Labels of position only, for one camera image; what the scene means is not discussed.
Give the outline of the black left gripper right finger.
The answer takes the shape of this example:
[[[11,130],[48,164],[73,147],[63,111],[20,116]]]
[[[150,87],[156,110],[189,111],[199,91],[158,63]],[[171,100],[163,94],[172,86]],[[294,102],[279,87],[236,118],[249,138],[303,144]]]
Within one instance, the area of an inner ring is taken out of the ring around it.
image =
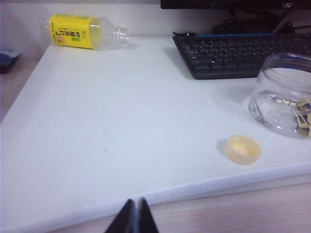
[[[138,205],[138,232],[159,233],[153,215],[145,198],[139,200]]]

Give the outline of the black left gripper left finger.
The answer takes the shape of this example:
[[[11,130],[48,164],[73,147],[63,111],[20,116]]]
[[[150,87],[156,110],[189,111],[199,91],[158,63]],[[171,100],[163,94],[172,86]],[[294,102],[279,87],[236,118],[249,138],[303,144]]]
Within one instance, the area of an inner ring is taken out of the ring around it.
[[[135,202],[128,199],[105,233],[138,233],[138,219]]]

